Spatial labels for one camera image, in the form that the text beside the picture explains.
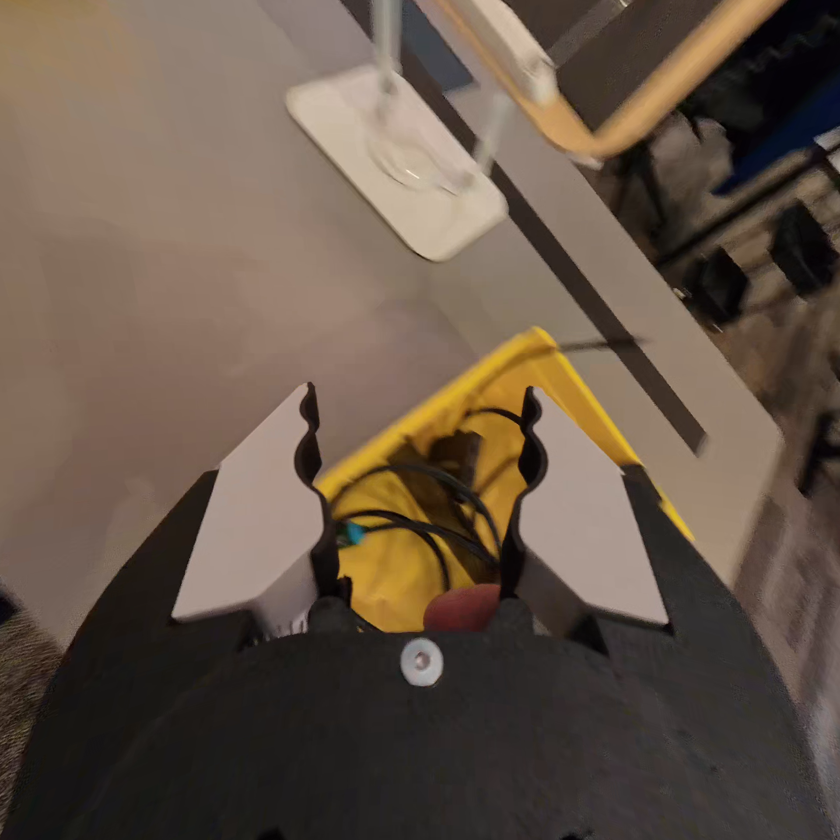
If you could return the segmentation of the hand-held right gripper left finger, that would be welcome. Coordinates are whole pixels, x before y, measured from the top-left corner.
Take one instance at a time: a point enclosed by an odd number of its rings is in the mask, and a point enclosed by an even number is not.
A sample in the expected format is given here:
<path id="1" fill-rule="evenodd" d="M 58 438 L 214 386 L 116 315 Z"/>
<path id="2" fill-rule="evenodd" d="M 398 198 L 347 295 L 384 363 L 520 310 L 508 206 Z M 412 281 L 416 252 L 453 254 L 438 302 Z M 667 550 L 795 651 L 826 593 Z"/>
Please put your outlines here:
<path id="1" fill-rule="evenodd" d="M 257 624 L 306 624 L 336 592 L 335 527 L 314 484 L 319 426 L 316 388 L 304 383 L 223 459 L 172 619 L 247 612 Z"/>

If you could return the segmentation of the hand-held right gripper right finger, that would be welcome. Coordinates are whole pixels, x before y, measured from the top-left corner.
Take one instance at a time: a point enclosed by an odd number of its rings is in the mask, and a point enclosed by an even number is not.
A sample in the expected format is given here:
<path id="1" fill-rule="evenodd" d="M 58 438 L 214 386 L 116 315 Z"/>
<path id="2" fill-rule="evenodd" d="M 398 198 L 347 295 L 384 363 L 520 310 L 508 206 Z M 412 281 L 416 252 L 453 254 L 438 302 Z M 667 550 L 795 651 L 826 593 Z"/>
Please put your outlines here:
<path id="1" fill-rule="evenodd" d="M 537 387 L 521 409 L 525 487 L 500 553 L 500 595 L 523 601 L 547 632 L 604 616 L 669 624 L 623 471 Z"/>

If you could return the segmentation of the black HDMI switch box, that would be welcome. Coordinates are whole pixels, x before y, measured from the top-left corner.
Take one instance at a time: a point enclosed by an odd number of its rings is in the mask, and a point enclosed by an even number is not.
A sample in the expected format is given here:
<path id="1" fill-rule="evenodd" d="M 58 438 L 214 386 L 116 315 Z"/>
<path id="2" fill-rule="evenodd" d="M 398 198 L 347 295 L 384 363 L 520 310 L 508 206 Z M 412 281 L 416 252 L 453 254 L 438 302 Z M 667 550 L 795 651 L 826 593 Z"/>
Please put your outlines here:
<path id="1" fill-rule="evenodd" d="M 427 462 L 471 487 L 475 483 L 483 442 L 483 437 L 477 432 L 459 429 L 433 442 Z"/>

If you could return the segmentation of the yellow plastic bin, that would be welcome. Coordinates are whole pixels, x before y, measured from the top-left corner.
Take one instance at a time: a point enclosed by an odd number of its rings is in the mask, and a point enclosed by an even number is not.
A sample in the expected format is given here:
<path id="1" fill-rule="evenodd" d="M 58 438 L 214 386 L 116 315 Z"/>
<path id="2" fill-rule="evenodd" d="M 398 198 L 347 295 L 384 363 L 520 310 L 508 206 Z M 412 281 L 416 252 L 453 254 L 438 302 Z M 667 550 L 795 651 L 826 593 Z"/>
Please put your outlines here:
<path id="1" fill-rule="evenodd" d="M 525 487 L 518 460 L 530 386 L 543 389 L 621 467 L 630 501 L 631 490 L 640 490 L 653 504 L 654 523 L 676 530 L 680 548 L 690 545 L 687 526 L 558 346 L 538 328 L 519 334 L 320 480 L 337 521 L 366 528 L 359 545 L 339 551 L 340 572 L 352 582 L 353 608 L 374 627 L 419 629 L 438 595 L 500 584 L 501 545 Z M 484 439 L 473 486 L 427 462 L 433 442 L 459 429 Z M 644 538 L 633 512 L 655 576 L 652 539 Z"/>

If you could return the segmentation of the black chair base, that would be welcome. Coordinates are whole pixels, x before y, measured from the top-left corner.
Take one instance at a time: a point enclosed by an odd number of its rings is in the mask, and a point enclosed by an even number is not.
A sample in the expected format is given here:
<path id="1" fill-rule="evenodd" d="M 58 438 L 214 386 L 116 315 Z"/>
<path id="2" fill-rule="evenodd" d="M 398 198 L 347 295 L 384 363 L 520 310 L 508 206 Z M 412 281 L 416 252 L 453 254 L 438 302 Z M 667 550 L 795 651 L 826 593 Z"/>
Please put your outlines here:
<path id="1" fill-rule="evenodd" d="M 749 303 L 748 274 L 726 249 L 717 248 L 690 268 L 682 297 L 686 308 L 708 327 L 722 331 L 792 300 L 812 298 L 837 277 L 838 250 L 801 201 L 795 201 L 774 219 L 769 256 L 786 283 L 775 295 Z"/>

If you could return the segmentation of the wooden book stand white base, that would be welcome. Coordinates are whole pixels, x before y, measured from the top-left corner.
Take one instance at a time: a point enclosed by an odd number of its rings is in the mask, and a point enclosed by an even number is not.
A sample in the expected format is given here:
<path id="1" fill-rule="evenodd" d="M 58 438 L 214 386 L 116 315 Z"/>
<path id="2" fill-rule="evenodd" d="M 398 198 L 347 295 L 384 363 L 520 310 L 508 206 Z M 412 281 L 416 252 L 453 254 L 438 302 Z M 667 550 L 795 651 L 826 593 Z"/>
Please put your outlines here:
<path id="1" fill-rule="evenodd" d="M 404 78 L 403 2 L 363 2 L 371 63 L 291 88 L 299 128 L 414 253 L 441 262 L 508 215 L 490 179 L 516 107 L 573 161 L 629 151 L 782 5 L 437 2 L 498 90 L 472 150 Z"/>

